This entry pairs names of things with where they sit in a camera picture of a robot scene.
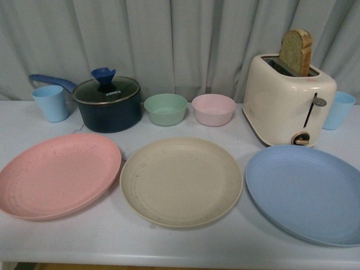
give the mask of toaster lever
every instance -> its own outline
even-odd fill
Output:
[[[313,104],[316,105],[316,106],[319,106],[319,107],[324,107],[324,106],[327,105],[327,102],[326,102],[326,100],[324,100],[323,98],[314,96],[314,98],[313,98]]]
[[[310,141],[310,134],[307,132],[299,132],[291,139],[292,145],[308,145]]]

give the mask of pink plate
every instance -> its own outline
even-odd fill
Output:
[[[31,221],[71,214],[110,187],[121,159],[118,146],[97,134],[70,134],[41,142],[0,172],[0,209]]]

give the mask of green bowl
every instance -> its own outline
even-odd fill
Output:
[[[184,119],[187,100],[178,94],[156,94],[145,101],[144,107],[155,125],[168,127]]]

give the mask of beige plate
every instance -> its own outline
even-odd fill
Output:
[[[172,228],[216,220],[242,190],[236,160],[220,146],[198,138],[168,138],[137,151],[121,171],[123,194],[141,217]]]

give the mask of saucepan handle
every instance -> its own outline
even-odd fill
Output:
[[[77,86],[75,83],[66,80],[66,79],[61,79],[61,78],[57,78],[57,77],[51,77],[51,76],[47,76],[47,75],[41,75],[41,74],[32,74],[29,76],[30,80],[35,80],[37,82],[42,82],[42,83],[48,83],[48,84],[55,84],[57,86],[62,86],[64,87],[66,90],[68,90],[70,93],[73,93],[75,87]]]

